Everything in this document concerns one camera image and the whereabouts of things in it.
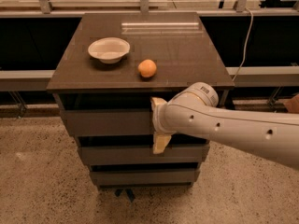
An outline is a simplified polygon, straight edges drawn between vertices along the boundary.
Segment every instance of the cabinet top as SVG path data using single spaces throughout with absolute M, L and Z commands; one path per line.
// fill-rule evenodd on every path
M 88 53 L 92 42 L 118 37 L 130 52 L 115 64 L 103 64 Z M 137 67 L 151 59 L 154 77 Z M 150 12 L 85 14 L 47 87 L 51 92 L 102 89 L 172 89 L 205 82 L 231 89 L 234 82 L 196 13 Z

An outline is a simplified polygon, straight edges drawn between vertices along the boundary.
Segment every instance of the dish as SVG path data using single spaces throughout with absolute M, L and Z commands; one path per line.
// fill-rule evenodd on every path
M 88 47 L 88 53 L 102 63 L 117 63 L 130 51 L 130 44 L 117 37 L 97 40 Z

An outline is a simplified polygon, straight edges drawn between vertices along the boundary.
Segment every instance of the cabinet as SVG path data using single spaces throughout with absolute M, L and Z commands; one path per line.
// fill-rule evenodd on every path
M 127 40 L 130 53 L 110 65 L 92 59 L 89 45 L 112 36 Z M 150 79 L 137 73 L 145 59 L 158 66 Z M 198 81 L 220 95 L 234 86 L 195 13 L 86 14 L 48 91 L 96 186 L 191 185 L 208 141 L 175 134 L 165 152 L 154 155 L 150 97 L 170 100 Z

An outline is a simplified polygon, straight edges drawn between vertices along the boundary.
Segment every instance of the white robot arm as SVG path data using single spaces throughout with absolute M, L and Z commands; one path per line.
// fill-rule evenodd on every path
M 164 152 L 172 134 L 183 133 L 299 168 L 299 115 L 232 111 L 217 103 L 206 83 L 191 85 L 169 102 L 151 98 L 154 153 Z

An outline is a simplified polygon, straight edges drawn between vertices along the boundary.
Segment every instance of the floor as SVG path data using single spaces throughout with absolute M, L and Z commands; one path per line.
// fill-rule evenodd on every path
M 98 190 L 57 108 L 0 112 L 0 223 L 299 223 L 299 172 L 211 142 L 192 188 Z

